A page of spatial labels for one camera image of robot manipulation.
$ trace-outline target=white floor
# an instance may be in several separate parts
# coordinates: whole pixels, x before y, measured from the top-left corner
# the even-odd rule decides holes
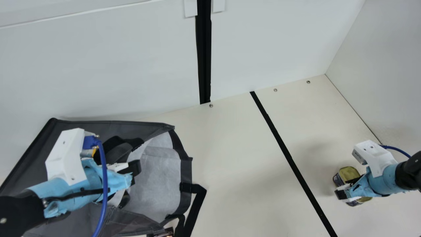
[[[352,147],[376,138],[326,76],[256,94],[338,236],[421,234],[416,191],[358,207],[336,199],[333,175],[364,172]],[[193,181],[208,189],[193,236],[328,236],[251,96],[212,104],[141,119],[176,126]]]

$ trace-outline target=screw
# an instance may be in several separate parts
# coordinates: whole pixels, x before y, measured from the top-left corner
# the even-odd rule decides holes
[[[47,200],[45,200],[45,199],[43,199],[43,206],[44,206],[45,208],[47,208],[47,207],[48,207],[48,202],[47,202]]]

